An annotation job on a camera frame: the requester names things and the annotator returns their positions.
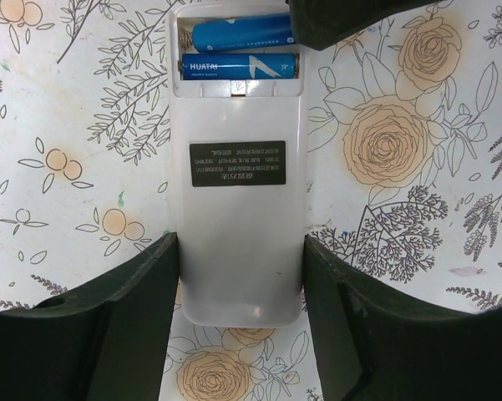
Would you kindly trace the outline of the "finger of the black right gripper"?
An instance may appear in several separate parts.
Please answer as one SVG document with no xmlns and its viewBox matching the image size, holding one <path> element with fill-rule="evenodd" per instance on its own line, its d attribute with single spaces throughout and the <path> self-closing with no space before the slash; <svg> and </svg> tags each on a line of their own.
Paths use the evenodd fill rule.
<svg viewBox="0 0 502 401">
<path fill-rule="evenodd" d="M 395 13 L 429 5 L 429 0 L 290 0 L 296 41 L 321 51 Z"/>
</svg>

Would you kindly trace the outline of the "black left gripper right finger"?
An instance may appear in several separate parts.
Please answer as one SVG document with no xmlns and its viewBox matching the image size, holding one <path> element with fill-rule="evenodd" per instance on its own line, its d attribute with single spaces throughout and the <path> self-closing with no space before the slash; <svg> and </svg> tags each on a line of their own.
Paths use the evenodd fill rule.
<svg viewBox="0 0 502 401">
<path fill-rule="evenodd" d="M 502 400 L 502 306 L 458 312 L 304 244 L 303 285 L 326 400 Z"/>
</svg>

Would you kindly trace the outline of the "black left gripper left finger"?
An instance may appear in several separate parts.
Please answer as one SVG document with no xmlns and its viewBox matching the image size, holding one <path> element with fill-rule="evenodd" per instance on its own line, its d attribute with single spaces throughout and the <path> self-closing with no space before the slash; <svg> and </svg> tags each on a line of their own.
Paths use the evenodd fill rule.
<svg viewBox="0 0 502 401">
<path fill-rule="evenodd" d="M 0 312 L 0 400 L 156 400 L 178 280 L 168 233 L 79 287 Z"/>
</svg>

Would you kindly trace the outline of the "blue battery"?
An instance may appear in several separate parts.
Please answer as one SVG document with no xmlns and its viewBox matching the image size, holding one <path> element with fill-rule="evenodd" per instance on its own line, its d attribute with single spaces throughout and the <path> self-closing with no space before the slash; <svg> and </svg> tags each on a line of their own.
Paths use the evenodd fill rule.
<svg viewBox="0 0 502 401">
<path fill-rule="evenodd" d="M 195 25 L 191 43 L 200 53 L 292 45 L 289 13 L 215 20 Z"/>
<path fill-rule="evenodd" d="M 295 79 L 294 53 L 186 53 L 179 61 L 183 80 Z"/>
</svg>

